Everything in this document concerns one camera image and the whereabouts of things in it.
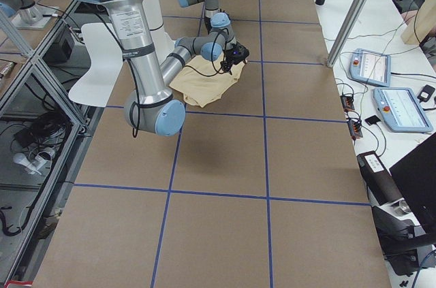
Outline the cream long-sleeve printed shirt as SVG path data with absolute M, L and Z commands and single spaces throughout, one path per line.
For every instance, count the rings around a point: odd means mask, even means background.
M 216 74 L 210 61 L 194 57 L 171 81 L 170 88 L 182 93 L 187 104 L 203 108 L 221 99 L 239 81 L 245 64 L 234 65 L 231 74 Z

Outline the far blue teach pendant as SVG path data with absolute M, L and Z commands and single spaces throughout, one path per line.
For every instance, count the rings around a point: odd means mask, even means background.
M 389 87 L 391 80 L 391 56 L 358 48 L 352 53 L 349 75 L 356 82 L 372 86 Z

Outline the blue teach pendant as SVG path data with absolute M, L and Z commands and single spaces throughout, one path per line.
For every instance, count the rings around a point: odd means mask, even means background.
M 433 126 L 410 88 L 373 89 L 376 108 L 385 125 L 396 133 L 430 133 Z
M 356 82 L 372 86 L 389 87 L 391 80 L 391 56 L 358 48 L 352 53 L 349 75 Z

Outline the white plastic chair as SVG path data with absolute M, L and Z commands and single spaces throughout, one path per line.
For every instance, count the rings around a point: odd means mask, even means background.
M 68 96 L 82 105 L 105 107 L 123 66 L 121 48 L 112 36 L 111 24 L 89 23 L 83 25 L 81 31 L 91 66 L 69 90 Z

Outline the near blue teach pendant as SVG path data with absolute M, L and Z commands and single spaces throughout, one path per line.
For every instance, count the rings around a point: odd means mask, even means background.
M 376 108 L 385 125 L 396 133 L 430 133 L 433 126 L 410 88 L 373 89 Z

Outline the small black device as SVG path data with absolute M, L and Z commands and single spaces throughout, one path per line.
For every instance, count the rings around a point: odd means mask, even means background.
M 425 86 L 422 87 L 422 89 L 418 93 L 417 96 L 418 101 L 427 102 L 431 98 L 434 92 L 435 92 L 435 87 L 426 84 Z

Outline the black monitor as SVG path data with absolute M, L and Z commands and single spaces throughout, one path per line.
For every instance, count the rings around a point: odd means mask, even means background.
M 435 231 L 435 135 L 402 159 L 390 173 L 401 195 L 426 232 Z

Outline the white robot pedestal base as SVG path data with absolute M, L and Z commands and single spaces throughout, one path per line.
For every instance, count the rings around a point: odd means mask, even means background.
M 164 58 L 172 52 L 174 42 L 166 33 L 159 0 L 144 0 L 143 7 L 156 52 Z

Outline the aluminium frame post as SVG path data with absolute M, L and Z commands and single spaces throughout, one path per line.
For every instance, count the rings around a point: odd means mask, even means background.
M 336 40 L 334 41 L 334 44 L 332 48 L 330 49 L 326 65 L 330 68 L 333 68 L 334 64 L 336 63 L 337 59 L 340 56 L 340 53 L 349 38 L 349 35 L 354 28 L 354 25 L 358 19 L 358 16 L 360 15 L 365 3 L 367 0 L 353 0 L 352 4 L 348 10 L 348 13 L 345 17 L 345 20 L 343 21 L 343 24 L 341 25 L 341 28 L 338 32 L 338 35 L 336 37 Z

